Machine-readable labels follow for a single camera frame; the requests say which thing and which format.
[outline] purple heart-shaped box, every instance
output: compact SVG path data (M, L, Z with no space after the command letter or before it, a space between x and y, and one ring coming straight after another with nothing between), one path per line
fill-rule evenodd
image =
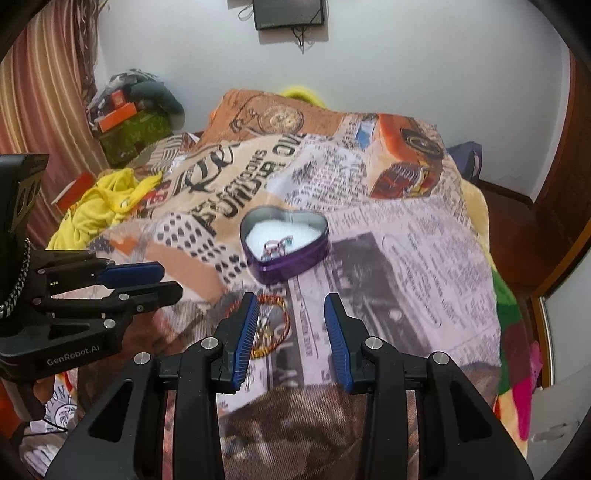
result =
M282 257L261 260L249 249L246 237L257 223L279 220L301 223L320 232L313 242ZM308 210L285 210L273 205L262 205L248 212L240 223L240 242L252 275L262 284L272 285L296 277L321 262L329 252L329 223L324 215Z

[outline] yellow towel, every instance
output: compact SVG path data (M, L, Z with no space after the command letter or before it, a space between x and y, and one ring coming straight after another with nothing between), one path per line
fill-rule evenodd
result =
M138 182L131 168L102 177L68 209L47 249L84 249L103 230L125 220L133 207L161 179L162 173L159 173Z
M488 205L480 189L472 183L462 179L462 196L466 202L468 217L477 233L477 239L489 265L496 271L496 265L491 255L491 229L488 222Z
M312 90L308 90L306 87L300 85L289 87L283 90L279 95L287 98L295 98L296 100L303 100L305 102L311 103L312 105L326 108L326 105L322 100L320 100L320 97L312 92Z

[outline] curtain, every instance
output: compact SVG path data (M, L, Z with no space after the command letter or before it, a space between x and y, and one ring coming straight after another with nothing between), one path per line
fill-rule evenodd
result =
M96 90L98 0L53 0L0 64L0 154L49 153L28 234L45 247L61 221L52 200L84 171L108 168L85 111Z

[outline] metal screw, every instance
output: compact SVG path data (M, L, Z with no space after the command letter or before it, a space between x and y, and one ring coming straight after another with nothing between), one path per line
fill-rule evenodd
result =
M207 350L217 347L219 343L219 340L215 337L207 337L201 340L201 346Z
M381 341L377 337L369 337L365 341L365 346L367 348L371 348L372 350L377 350L378 348L382 348L382 345L384 345L383 341Z
M134 362L137 365L144 365L150 361L150 354L148 352L140 352L136 353L134 357Z
M433 361L439 365L447 365L449 363L449 357L446 353L435 352L433 354Z

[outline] newspaper print blanket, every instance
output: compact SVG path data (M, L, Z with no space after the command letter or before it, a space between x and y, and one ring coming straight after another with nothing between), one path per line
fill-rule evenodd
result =
M449 352L493 406L504 374L496 277L433 127L234 91L199 142L172 137L142 163L134 165L139 175L164 173L161 186L135 218L89 248L117 263L159 261L165 280L177 280L184 295L175 306L135 317L120 354L79 369L80 414L138 351L185 350L212 334L245 291L284 297L291 329L275 352L251 361L240 392L217 398L230 479L353 478L366 399L335 383L322 308L329 292L400 351ZM331 241L316 268L272 287L251 276L239 242L244 214L268 204L323 212ZM280 335L281 311L261 313ZM407 397L409 478L416 478L416 410ZM172 478L173 409L171 395L165 478Z

